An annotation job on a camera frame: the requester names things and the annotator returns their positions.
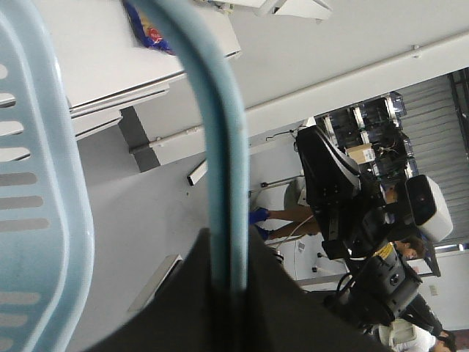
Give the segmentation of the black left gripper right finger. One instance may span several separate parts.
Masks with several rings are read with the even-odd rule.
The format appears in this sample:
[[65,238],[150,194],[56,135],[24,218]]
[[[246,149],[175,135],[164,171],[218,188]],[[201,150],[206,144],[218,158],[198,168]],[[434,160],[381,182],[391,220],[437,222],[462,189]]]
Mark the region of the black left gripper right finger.
[[303,292],[248,229],[242,351],[387,351]]

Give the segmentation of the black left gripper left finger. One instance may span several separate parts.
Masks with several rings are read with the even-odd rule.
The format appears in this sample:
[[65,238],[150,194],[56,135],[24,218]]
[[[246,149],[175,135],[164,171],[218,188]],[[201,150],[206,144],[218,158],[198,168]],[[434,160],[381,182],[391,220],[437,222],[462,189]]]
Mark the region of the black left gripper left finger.
[[200,230],[189,255],[146,308],[89,351],[214,351],[210,232]]

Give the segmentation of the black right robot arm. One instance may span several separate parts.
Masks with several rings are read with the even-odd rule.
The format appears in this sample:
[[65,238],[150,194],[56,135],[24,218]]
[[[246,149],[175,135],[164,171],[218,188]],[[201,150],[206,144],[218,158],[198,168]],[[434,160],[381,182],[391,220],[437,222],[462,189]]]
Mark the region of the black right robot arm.
[[394,225],[386,219],[383,188],[316,125],[298,132],[296,146],[322,247],[350,271],[325,306],[359,329],[390,325],[422,281],[391,242]]

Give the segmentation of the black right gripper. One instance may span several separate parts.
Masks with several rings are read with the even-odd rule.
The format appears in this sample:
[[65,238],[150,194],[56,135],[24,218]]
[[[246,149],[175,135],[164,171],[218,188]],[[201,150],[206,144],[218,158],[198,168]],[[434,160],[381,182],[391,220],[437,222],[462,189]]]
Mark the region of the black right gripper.
[[377,178],[337,148],[317,126],[300,130],[298,154],[306,180],[306,197],[331,260],[365,257],[388,241],[407,237],[405,224],[387,209]]

